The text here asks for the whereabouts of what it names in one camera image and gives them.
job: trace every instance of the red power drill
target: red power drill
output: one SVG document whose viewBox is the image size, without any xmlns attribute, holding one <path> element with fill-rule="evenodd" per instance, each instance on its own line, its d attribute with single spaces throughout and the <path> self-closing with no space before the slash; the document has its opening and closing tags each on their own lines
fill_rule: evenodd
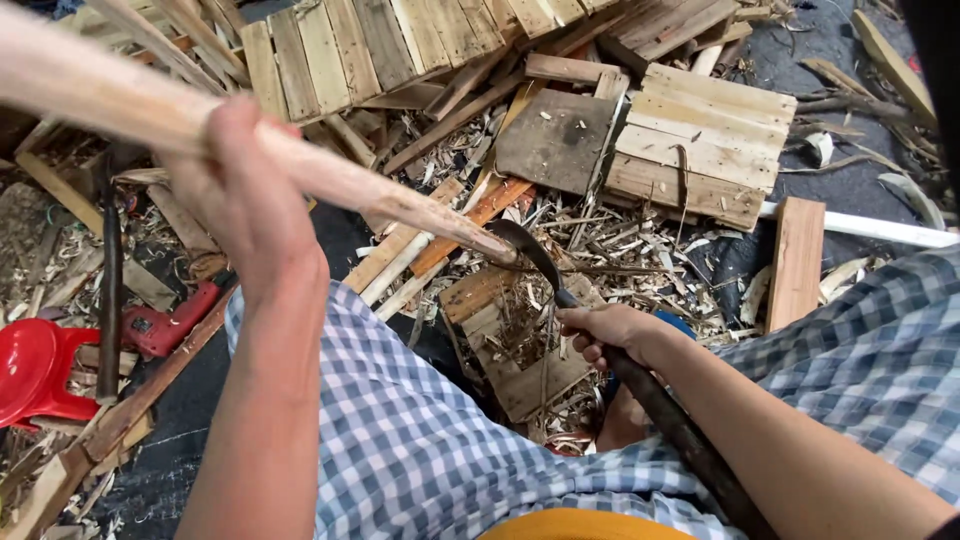
<svg viewBox="0 0 960 540">
<path fill-rule="evenodd" d="M 168 356 L 217 302 L 220 287 L 200 282 L 197 291 L 171 314 L 144 306 L 123 313 L 123 338 L 144 356 Z"/>
</svg>

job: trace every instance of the checkered fabric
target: checkered fabric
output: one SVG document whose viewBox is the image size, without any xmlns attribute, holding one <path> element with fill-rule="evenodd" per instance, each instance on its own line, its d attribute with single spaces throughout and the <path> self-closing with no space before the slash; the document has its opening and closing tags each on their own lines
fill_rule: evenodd
<svg viewBox="0 0 960 540">
<path fill-rule="evenodd" d="M 958 267 L 958 247 L 896 261 L 803 320 L 715 352 L 958 505 Z M 231 354 L 243 309 L 238 290 L 228 305 Z M 474 538 L 558 506 L 743 537 L 711 513 L 703 485 L 660 437 L 553 455 L 491 422 L 338 282 L 320 368 L 316 538 Z"/>
</svg>

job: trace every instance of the forearm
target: forearm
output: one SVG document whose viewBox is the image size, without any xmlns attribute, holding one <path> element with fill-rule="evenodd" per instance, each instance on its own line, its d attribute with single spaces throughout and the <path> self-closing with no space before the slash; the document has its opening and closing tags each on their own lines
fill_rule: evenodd
<svg viewBox="0 0 960 540">
<path fill-rule="evenodd" d="M 652 363 L 782 538 L 920 539 L 955 513 L 685 336 L 662 339 Z"/>
<path fill-rule="evenodd" d="M 277 280 L 248 305 L 177 538 L 310 538 L 326 283 Z"/>
</svg>

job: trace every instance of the yellow shirt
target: yellow shirt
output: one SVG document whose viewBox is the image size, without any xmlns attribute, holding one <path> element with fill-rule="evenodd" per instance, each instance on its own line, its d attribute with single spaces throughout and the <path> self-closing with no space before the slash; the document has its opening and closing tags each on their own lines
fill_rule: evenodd
<svg viewBox="0 0 960 540">
<path fill-rule="evenodd" d="M 533 512 L 488 530 L 480 540 L 689 540 L 657 522 L 601 510 L 552 508 Z"/>
</svg>

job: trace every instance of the red plastic stool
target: red plastic stool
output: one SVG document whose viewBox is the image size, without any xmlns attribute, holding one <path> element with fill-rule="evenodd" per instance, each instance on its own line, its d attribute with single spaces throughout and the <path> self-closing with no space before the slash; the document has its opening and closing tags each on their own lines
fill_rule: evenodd
<svg viewBox="0 0 960 540">
<path fill-rule="evenodd" d="M 0 331 L 0 428 L 31 429 L 38 414 L 89 420 L 100 408 L 66 391 L 73 355 L 98 343 L 96 329 L 63 329 L 43 319 L 24 319 Z"/>
</svg>

